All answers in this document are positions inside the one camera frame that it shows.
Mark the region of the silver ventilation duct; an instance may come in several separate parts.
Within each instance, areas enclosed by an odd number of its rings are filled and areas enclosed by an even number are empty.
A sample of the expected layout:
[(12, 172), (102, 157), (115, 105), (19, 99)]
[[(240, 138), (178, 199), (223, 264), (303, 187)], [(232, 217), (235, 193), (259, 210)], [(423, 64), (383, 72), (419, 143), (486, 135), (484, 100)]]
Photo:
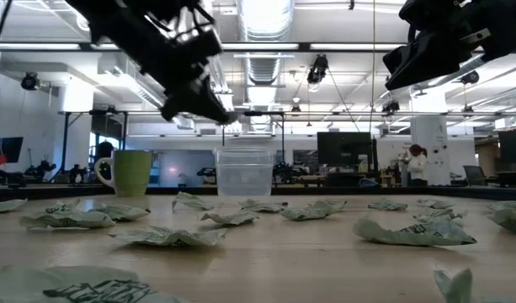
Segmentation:
[[(236, 0), (239, 35), (244, 42), (286, 42), (295, 10), (295, 0)], [(272, 111), (284, 60), (279, 54), (244, 60), (246, 100), (253, 111)]]

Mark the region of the white pillar with wall boxes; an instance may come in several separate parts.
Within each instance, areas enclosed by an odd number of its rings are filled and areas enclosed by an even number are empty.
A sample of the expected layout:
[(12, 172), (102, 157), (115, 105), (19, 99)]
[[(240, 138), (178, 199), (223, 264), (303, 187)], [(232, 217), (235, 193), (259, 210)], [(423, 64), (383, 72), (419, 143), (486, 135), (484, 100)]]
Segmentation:
[(450, 185), (450, 157), (444, 93), (419, 93), (412, 96), (412, 142), (427, 150), (425, 175), (430, 186)]

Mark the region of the long ceiling light strip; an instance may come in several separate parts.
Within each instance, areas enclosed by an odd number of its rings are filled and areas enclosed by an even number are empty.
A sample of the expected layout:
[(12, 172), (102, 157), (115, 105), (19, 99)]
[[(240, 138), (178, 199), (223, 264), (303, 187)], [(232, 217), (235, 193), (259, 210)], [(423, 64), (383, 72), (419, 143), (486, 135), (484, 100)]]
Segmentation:
[(310, 44), (310, 49), (314, 51), (391, 51), (402, 44), (374, 44), (374, 43), (316, 43)]
[(5, 51), (79, 51), (79, 44), (37, 44), (37, 43), (2, 43), (0, 50)]
[(298, 50), (296, 43), (224, 43), (225, 51), (292, 51)]

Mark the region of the black metal rig frame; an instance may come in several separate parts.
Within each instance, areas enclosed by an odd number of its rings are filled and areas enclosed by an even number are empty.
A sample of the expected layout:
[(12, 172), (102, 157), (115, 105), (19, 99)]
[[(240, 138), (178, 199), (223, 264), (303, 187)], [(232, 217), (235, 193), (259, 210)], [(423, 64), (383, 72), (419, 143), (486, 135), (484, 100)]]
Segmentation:
[(72, 115), (76, 115), (77, 118), (74, 119), (72, 122), (75, 122), (79, 117), (82, 117), (83, 115), (92, 115), (92, 116), (105, 116), (106, 119), (109, 115), (123, 115), (123, 126), (122, 126), (122, 135), (120, 138), (120, 148), (122, 150), (126, 149), (126, 137), (127, 137), (127, 130), (128, 130), (128, 124), (129, 124), (129, 115), (130, 112), (128, 110), (116, 110), (115, 108), (112, 109), (91, 109), (89, 111), (59, 111), (58, 114), (62, 114), (65, 116), (64, 118), (64, 127), (63, 127), (63, 139), (62, 139), (62, 145), (61, 145), (61, 165), (56, 173), (53, 174), (52, 178), (50, 179), (50, 183), (53, 183), (57, 176), (60, 174), (63, 174), (66, 172), (66, 153), (67, 153), (67, 142), (68, 142), (68, 131), (69, 127), (72, 124), (70, 122), (70, 117)]

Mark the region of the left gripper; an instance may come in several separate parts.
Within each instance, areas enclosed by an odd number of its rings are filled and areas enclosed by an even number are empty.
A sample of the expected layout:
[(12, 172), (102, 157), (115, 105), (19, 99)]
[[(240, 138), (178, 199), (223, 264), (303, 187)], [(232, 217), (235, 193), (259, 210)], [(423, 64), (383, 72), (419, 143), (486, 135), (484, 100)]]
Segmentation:
[(182, 113), (189, 113), (214, 120), (218, 125), (229, 125), (237, 120), (237, 113), (227, 111), (211, 89), (210, 79), (202, 78), (208, 58), (193, 60), (184, 53), (181, 40), (184, 34), (169, 38), (146, 17), (142, 18), (143, 29), (139, 34), (139, 64), (141, 72), (148, 73), (167, 90), (167, 100), (161, 107), (161, 116), (171, 120)]

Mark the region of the person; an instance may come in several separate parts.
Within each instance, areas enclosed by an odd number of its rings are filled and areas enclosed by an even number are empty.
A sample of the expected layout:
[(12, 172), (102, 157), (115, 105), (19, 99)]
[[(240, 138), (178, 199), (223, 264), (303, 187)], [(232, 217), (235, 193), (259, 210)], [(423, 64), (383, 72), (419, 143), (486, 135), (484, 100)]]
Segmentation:
[(411, 185), (413, 187), (426, 187), (428, 185), (428, 180), (425, 176), (428, 163), (427, 150), (419, 144), (413, 144), (408, 151), (411, 157), (404, 162), (407, 164), (407, 171), (411, 176)]

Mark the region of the plain white pillar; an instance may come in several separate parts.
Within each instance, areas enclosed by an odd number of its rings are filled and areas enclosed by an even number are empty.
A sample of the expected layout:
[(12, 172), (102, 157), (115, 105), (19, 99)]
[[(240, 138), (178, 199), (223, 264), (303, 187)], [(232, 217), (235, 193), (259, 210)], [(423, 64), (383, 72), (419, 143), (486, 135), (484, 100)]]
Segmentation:
[(62, 135), (58, 147), (62, 146), (66, 136), (65, 170), (76, 164), (79, 167), (88, 165), (92, 129), (92, 116), (88, 112), (93, 109), (93, 95), (93, 86), (77, 77), (61, 88), (61, 111), (71, 112), (67, 124), (65, 114), (61, 114), (62, 122), (57, 124)]

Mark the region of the clear plastic cup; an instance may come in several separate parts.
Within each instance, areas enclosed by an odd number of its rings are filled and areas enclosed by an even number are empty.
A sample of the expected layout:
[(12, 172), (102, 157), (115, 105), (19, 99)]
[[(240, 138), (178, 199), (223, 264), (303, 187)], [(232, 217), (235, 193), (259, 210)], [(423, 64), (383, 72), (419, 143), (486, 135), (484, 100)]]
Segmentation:
[(258, 147), (222, 147), (215, 151), (217, 192), (239, 198), (269, 197), (274, 153)]

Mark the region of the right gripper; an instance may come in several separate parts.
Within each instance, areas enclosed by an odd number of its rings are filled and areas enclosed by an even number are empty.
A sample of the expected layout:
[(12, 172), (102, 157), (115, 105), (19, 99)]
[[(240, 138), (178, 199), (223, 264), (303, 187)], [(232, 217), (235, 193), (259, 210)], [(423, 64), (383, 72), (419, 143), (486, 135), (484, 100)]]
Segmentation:
[[(459, 40), (444, 33), (421, 33), (384, 55), (390, 73), (385, 87), (396, 90), (436, 78), (433, 85), (439, 86), (473, 72), (481, 66), (481, 59), (493, 61), (516, 51), (516, 0), (472, 0), (463, 7), (463, 14), (475, 33)], [(490, 33), (483, 40), (482, 29)], [(484, 55), (469, 59), (477, 42)]]

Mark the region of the black aluminium table frame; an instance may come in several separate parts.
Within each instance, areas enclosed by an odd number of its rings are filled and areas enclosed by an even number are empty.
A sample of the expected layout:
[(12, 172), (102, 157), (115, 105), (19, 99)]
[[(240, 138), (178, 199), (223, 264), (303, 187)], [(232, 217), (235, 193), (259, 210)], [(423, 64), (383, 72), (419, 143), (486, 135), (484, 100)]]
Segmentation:
[[(105, 186), (48, 186), (20, 189), (0, 188), (0, 202), (10, 199), (57, 199), (113, 194)], [(427, 187), (427, 188), (273, 188), (272, 195), (433, 195), (469, 199), (516, 200), (516, 189), (467, 188), (467, 187)]]

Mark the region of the dark blue wall screen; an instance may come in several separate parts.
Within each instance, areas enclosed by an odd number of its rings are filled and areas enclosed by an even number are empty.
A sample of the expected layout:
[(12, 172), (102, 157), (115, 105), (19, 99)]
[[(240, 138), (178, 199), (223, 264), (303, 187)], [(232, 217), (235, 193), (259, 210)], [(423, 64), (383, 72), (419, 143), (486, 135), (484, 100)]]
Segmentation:
[(23, 137), (0, 138), (0, 166), (19, 161), (23, 142)]

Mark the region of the black computer monitor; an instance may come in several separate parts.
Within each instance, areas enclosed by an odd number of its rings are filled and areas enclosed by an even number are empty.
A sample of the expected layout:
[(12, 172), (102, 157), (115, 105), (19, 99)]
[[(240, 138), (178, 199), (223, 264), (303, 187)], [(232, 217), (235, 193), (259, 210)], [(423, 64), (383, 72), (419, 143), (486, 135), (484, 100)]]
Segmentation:
[(317, 160), (328, 167), (375, 168), (375, 143), (369, 132), (318, 132)]
[(500, 162), (505, 171), (516, 171), (516, 130), (500, 131)]

